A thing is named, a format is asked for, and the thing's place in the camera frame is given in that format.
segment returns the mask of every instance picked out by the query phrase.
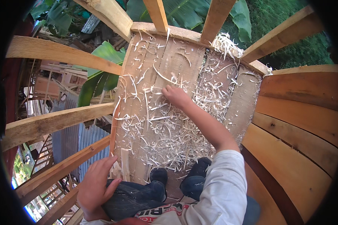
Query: jeans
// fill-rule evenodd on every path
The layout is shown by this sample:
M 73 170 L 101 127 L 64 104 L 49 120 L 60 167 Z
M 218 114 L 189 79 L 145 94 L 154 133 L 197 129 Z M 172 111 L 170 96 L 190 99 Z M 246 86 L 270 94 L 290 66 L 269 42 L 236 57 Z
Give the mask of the jeans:
M 180 184 L 180 190 L 185 196 L 199 201 L 199 196 L 203 191 L 205 178 L 202 176 L 191 176 Z M 138 211 L 157 208 L 163 205 L 166 198 L 165 186 L 157 180 L 147 185 L 133 182 L 121 182 L 111 197 L 102 205 L 105 213 L 114 221 L 119 221 L 128 217 L 134 217 Z M 243 225 L 253 225 L 257 222 L 260 215 L 259 204 L 251 197 L 247 196 L 247 210 L 244 215 Z

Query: white long-sleeve shirt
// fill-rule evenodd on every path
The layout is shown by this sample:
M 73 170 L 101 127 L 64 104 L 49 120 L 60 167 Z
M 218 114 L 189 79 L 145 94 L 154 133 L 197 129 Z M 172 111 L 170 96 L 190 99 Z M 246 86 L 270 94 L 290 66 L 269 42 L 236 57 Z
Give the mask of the white long-sleeve shirt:
M 235 150 L 217 153 L 207 170 L 200 201 L 182 202 L 139 211 L 135 217 L 152 225 L 243 224 L 247 207 L 247 180 L 244 158 Z M 111 222 L 82 220 L 80 225 L 103 225 Z

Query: wooden slat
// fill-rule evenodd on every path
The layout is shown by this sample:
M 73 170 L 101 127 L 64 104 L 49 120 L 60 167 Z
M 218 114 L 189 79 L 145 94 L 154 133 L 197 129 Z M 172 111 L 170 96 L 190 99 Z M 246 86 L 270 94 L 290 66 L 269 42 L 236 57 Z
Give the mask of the wooden slat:
M 332 179 L 305 156 L 254 124 L 249 125 L 242 143 L 283 187 L 306 223 Z
M 113 113 L 114 103 L 85 106 L 69 110 L 52 112 L 18 120 L 6 125 L 5 137 L 1 141 L 2 150 L 6 151 L 24 142 L 52 133 L 75 124 L 88 121 L 102 115 Z
M 298 101 L 259 96 L 256 112 L 302 128 L 338 147 L 338 111 Z
M 241 59 L 251 63 L 322 30 L 318 16 L 306 6 L 247 48 Z
M 80 184 L 60 199 L 36 224 L 52 225 L 57 219 L 60 219 L 75 204 L 79 188 Z
M 115 0 L 74 1 L 94 14 L 94 16 L 98 17 L 104 24 L 110 27 L 127 42 L 130 42 L 130 27 L 133 24 L 133 21 Z
M 183 29 L 180 27 L 175 27 L 175 26 L 169 26 L 169 28 L 170 28 L 170 34 L 169 34 L 170 37 L 196 43 L 198 45 L 207 47 L 209 49 L 214 49 L 214 47 L 200 42 L 201 34 L 198 32 L 191 31 L 188 29 Z M 135 32 L 146 31 L 150 34 L 159 34 L 165 37 L 167 36 L 167 33 L 157 31 L 153 23 L 134 22 L 133 25 L 131 26 L 131 30 Z M 245 61 L 240 61 L 240 62 L 261 75 L 269 74 L 268 67 L 266 67 L 260 61 L 256 60 L 251 63 L 246 63 Z
M 222 28 L 236 0 L 212 0 L 205 19 L 200 42 L 210 45 Z
M 29 179 L 24 185 L 17 187 L 15 191 L 21 200 L 22 205 L 27 205 L 36 196 L 43 193 L 55 182 L 73 171 L 86 160 L 90 159 L 96 153 L 106 148 L 109 144 L 110 135 L 100 139 L 92 145 L 89 145 L 74 155 L 69 156 L 35 178 Z
M 155 28 L 159 32 L 167 32 L 168 21 L 165 15 L 162 0 L 143 0 Z
M 274 70 L 266 76 L 261 96 L 277 97 L 338 111 L 338 65 L 310 65 Z
M 338 149 L 330 143 L 296 126 L 258 112 L 254 113 L 252 123 L 290 144 L 316 162 L 331 177 L 334 176 L 338 165 Z
M 287 224 L 277 204 L 252 168 L 247 163 L 244 166 L 248 183 L 247 195 L 254 198 L 261 207 L 260 217 L 256 224 Z
M 90 53 L 39 38 L 14 36 L 6 58 L 36 58 L 82 65 L 105 72 L 120 74 L 121 66 Z

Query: hand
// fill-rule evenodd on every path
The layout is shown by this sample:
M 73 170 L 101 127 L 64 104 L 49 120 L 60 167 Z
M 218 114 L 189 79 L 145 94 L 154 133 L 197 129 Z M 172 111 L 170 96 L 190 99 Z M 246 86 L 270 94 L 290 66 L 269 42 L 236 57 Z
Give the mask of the hand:
M 186 106 L 193 103 L 187 93 L 185 93 L 184 90 L 181 88 L 174 88 L 167 85 L 161 90 L 161 92 L 173 106 L 182 111 L 184 111 L 184 108 Z
M 104 219 L 108 220 L 101 205 L 108 201 L 114 194 L 122 179 L 115 179 L 106 187 L 110 168 L 118 159 L 117 156 L 106 157 L 95 161 L 89 166 L 77 195 L 77 201 L 84 211 L 87 221 Z

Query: black shoe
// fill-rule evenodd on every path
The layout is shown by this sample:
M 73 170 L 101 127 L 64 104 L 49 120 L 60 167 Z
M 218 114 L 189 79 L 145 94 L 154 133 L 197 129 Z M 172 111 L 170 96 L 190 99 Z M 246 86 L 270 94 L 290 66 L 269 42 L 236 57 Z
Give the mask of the black shoe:
M 160 181 L 166 186 L 168 181 L 167 171 L 164 168 L 154 168 L 150 171 L 149 179 L 150 181 Z
M 198 163 L 195 163 L 190 170 L 188 176 L 185 178 L 191 177 L 191 176 L 202 176 L 205 178 L 207 172 L 205 171 L 208 166 L 212 164 L 212 161 L 208 159 L 207 157 L 203 157 L 198 159 Z

